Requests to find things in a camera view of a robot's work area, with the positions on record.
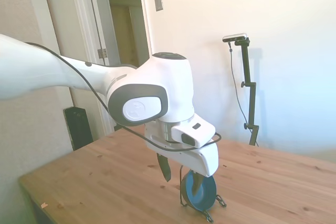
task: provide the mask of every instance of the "doorway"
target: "doorway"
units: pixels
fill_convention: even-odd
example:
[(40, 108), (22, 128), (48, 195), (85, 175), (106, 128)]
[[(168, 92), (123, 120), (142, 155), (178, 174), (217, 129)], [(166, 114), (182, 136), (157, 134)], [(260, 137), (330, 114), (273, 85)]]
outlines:
[(141, 66), (149, 59), (141, 0), (109, 0), (121, 64)]

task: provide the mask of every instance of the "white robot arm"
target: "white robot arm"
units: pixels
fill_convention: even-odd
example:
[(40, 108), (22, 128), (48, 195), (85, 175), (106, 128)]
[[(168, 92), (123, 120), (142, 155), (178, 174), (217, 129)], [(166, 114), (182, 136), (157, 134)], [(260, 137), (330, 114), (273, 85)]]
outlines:
[[(170, 178), (170, 170), (165, 172), (167, 158), (206, 177), (215, 173), (218, 150), (215, 143), (209, 144), (215, 127), (194, 112), (192, 73), (186, 58), (158, 53), (136, 69), (61, 57), (107, 98), (108, 111), (117, 123), (145, 124), (146, 144), (158, 153), (166, 180)], [(52, 86), (90, 90), (80, 75), (50, 52), (0, 35), (0, 100)]]

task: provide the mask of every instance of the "wooden table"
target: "wooden table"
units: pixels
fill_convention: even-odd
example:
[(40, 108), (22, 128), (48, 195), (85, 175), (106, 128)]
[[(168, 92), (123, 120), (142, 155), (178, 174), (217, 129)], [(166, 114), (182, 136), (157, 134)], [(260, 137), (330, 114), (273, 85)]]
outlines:
[[(218, 147), (214, 177), (227, 208), (216, 202), (210, 210), (215, 223), (336, 223), (336, 164), (236, 142)], [(207, 223), (180, 205), (180, 165), (170, 165), (167, 183), (156, 154), (119, 130), (20, 183), (38, 206), (47, 205), (43, 211), (55, 223)]]

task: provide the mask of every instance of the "wire stand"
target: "wire stand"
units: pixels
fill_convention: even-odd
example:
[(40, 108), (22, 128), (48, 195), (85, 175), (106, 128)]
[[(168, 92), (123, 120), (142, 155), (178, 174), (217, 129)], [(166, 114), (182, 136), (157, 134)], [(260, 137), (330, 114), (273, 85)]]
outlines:
[[(181, 183), (182, 183), (182, 169), (183, 169), (183, 165), (181, 165), (181, 168), (180, 168), (180, 203), (181, 203), (181, 206), (182, 207), (187, 207), (187, 206), (190, 206), (189, 204), (187, 203), (183, 203), (183, 200), (182, 200), (182, 191), (181, 191)], [(226, 203), (225, 201), (223, 200), (223, 198), (220, 196), (220, 195), (216, 195), (216, 200), (219, 202), (220, 206), (222, 207), (226, 207)], [(209, 214), (209, 212), (207, 210), (203, 210), (203, 211), (199, 211), (197, 209), (195, 209), (196, 211), (200, 212), (202, 215), (205, 216), (206, 220), (210, 223), (214, 223), (214, 219), (211, 217), (211, 215)]]

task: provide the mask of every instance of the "white wall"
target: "white wall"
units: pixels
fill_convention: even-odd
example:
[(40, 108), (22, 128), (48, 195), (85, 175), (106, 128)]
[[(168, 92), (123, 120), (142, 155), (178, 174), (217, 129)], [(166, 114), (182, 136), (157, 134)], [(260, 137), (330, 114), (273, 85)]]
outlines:
[[(57, 51), (52, 26), (46, 0), (0, 0), (1, 34)], [(72, 151), (62, 111), (71, 100), (60, 97), (66, 92), (48, 88), (0, 101), (1, 224), (35, 223), (19, 176)]]
[[(261, 146), (310, 153), (336, 148), (336, 0), (145, 0), (153, 52), (188, 58), (196, 112), (224, 138), (248, 143), (235, 98), (224, 35), (247, 33), (257, 82)], [(243, 80), (241, 52), (234, 72)], [(248, 111), (248, 89), (238, 88)]]

